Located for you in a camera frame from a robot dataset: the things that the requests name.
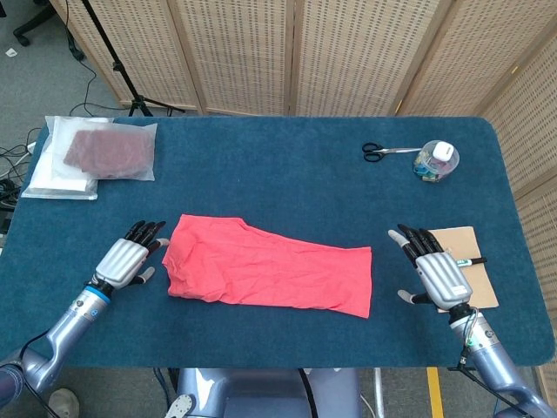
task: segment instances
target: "black scissors handle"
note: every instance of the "black scissors handle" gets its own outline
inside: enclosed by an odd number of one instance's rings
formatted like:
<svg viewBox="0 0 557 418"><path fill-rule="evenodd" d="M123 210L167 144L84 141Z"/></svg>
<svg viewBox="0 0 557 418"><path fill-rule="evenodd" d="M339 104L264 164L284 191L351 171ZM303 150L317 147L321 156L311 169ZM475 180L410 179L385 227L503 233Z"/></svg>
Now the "black scissors handle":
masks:
<svg viewBox="0 0 557 418"><path fill-rule="evenodd" d="M383 152L379 152L379 150L384 150L385 148L383 145L375 144L374 142L366 142L362 145L362 151L364 152L364 160L368 163L377 163L385 154Z"/></svg>

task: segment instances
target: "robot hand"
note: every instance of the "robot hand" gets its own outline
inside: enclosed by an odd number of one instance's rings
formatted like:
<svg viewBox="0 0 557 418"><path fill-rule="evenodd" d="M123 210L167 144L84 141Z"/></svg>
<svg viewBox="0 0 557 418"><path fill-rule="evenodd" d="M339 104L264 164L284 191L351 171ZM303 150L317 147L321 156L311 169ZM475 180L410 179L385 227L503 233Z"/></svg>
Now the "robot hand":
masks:
<svg viewBox="0 0 557 418"><path fill-rule="evenodd" d="M155 273L155 269L149 267L137 275L139 268L159 247L169 244L168 239L153 240L164 224L140 220L132 226L98 263L90 284L110 292L128 285L144 284Z"/></svg>
<svg viewBox="0 0 557 418"><path fill-rule="evenodd" d="M443 251L435 237L425 229L417 231L401 224L398 227L406 237L394 230L389 231L389 236L405 252L426 288L423 294L399 290L399 297L408 303L433 303L445 310L467 303L472 288L456 261Z"/></svg>

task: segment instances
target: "scissors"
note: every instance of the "scissors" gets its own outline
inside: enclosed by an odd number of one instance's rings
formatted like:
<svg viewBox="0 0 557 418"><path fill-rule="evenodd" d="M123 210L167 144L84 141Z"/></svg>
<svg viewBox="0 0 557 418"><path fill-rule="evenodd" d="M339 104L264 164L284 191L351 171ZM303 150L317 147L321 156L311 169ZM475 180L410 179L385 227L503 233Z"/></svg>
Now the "scissors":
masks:
<svg viewBox="0 0 557 418"><path fill-rule="evenodd" d="M377 163L383 159L386 154L416 152L419 150L421 150L421 148L385 148L383 145L375 144L374 142L367 142L362 145L364 160L368 163Z"/></svg>

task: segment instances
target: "shoe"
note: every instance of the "shoe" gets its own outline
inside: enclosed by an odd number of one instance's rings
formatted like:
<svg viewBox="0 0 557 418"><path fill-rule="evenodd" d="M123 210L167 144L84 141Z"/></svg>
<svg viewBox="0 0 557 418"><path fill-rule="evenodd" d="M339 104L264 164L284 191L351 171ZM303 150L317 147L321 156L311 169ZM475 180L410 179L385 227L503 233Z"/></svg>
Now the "shoe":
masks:
<svg viewBox="0 0 557 418"><path fill-rule="evenodd" d="M79 418L79 401L69 389L61 388L52 392L49 398L49 407L60 418Z"/></svg>

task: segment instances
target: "yellow floor tape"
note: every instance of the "yellow floor tape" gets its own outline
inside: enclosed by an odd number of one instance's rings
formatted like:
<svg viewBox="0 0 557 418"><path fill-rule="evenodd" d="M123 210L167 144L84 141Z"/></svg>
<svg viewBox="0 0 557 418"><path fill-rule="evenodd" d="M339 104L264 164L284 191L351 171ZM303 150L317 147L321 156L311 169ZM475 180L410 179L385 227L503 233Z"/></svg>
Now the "yellow floor tape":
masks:
<svg viewBox="0 0 557 418"><path fill-rule="evenodd" d="M427 368L427 386L429 387L429 399L432 402L432 418L443 418L443 402L436 367Z"/></svg>

